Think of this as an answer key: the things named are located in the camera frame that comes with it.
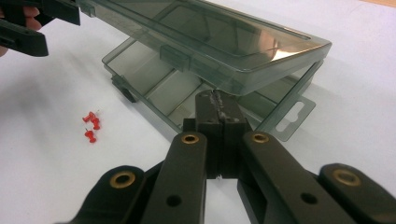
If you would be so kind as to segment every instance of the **red push pin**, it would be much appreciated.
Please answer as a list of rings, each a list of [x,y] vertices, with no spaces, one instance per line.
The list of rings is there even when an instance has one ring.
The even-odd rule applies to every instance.
[[[93,128],[95,130],[99,130],[100,129],[100,127],[99,127],[99,118],[95,117],[94,119],[91,119],[91,122],[92,122]]]
[[[96,138],[93,137],[93,131],[87,130],[87,132],[85,132],[85,136],[87,136],[90,139],[90,143],[96,142]]]
[[[89,120],[93,120],[93,119],[95,119],[95,118],[96,118],[95,114],[93,114],[93,113],[90,111],[90,113],[88,114],[88,116],[85,117],[85,118],[82,118],[82,120],[84,120],[84,122],[88,122]]]

